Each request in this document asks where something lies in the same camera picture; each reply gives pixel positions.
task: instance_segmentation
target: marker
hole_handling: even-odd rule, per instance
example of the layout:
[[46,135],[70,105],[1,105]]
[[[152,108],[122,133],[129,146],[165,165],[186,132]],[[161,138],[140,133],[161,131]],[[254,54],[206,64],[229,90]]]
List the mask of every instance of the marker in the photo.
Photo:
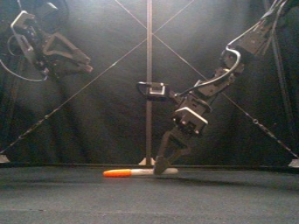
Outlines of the marker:
[[[166,168],[162,174],[176,174],[178,171],[176,168]],[[126,178],[130,176],[149,176],[154,175],[153,169],[121,169],[104,171],[102,175],[105,178]]]

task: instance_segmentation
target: black mat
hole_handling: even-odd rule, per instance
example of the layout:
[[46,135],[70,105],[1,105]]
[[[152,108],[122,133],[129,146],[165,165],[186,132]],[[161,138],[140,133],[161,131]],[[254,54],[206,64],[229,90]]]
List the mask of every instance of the black mat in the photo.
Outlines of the black mat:
[[297,223],[294,173],[180,169],[102,178],[104,170],[1,168],[0,223]]

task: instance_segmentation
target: vertical pole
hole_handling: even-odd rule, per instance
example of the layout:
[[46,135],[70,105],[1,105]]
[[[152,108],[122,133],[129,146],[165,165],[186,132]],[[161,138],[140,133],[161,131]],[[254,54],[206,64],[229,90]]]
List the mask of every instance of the vertical pole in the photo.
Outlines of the vertical pole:
[[[265,10],[269,9],[269,6],[270,5],[269,5],[268,0],[264,0]],[[276,35],[272,38],[272,49],[273,49],[273,55],[274,55],[274,66],[276,66],[277,79],[278,79],[278,84],[280,84],[280,91],[281,91],[281,96],[282,96],[282,101],[284,101],[285,120],[286,120],[286,125],[288,125],[288,129],[289,129],[289,134],[290,134],[292,147],[294,147],[297,144],[297,140],[294,137],[294,122],[293,122],[294,116],[293,116],[293,111],[292,111],[292,106],[290,106],[290,101],[289,101],[289,94],[286,91],[285,71],[284,71],[284,66],[282,66],[282,60],[281,60]]]
[[[153,30],[153,3],[146,0],[146,76],[145,81],[152,82],[152,30]],[[152,103],[145,102],[145,165],[150,165],[152,156]]]

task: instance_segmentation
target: black backdrop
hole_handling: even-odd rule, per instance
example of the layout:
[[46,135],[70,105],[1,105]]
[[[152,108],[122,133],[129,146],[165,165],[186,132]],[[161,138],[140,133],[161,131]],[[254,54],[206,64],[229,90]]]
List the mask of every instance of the black backdrop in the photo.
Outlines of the black backdrop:
[[[31,2],[23,5],[27,11]],[[145,156],[145,100],[136,92],[136,83],[145,81],[146,74],[146,1],[66,3],[69,19],[60,32],[90,57],[93,71],[31,83],[17,80],[1,68],[1,149],[97,77],[5,155],[17,162],[137,164]],[[209,78],[226,43],[262,14],[260,0],[153,0],[153,33],[162,41],[153,37],[153,81],[168,83],[180,92],[201,75]],[[38,77],[19,57],[3,60],[23,76]],[[290,76],[286,70],[293,86],[296,71],[290,71]],[[225,95],[294,147],[270,49],[262,59],[246,66]],[[204,136],[193,139],[192,154],[178,164],[289,163],[289,154],[222,95],[212,108],[205,115],[209,126]],[[173,126],[172,112],[173,105],[153,104],[153,157],[162,133]]]

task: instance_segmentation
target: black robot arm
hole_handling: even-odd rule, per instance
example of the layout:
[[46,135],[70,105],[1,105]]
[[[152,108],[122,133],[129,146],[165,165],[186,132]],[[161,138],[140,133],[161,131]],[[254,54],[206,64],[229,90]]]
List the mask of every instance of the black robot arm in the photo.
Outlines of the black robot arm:
[[10,24],[23,57],[45,76],[89,73],[89,57],[58,33],[42,31],[34,15],[22,10]]
[[190,152],[189,139],[200,137],[208,121],[202,115],[210,112],[217,94],[242,73],[244,66],[254,57],[264,55],[277,25],[277,19],[297,6],[297,0],[274,1],[256,24],[226,45],[220,55],[220,67],[209,80],[198,80],[193,87],[176,94],[162,83],[136,84],[148,101],[170,101],[176,104],[172,114],[174,127],[162,135],[153,173],[161,174],[170,163]]

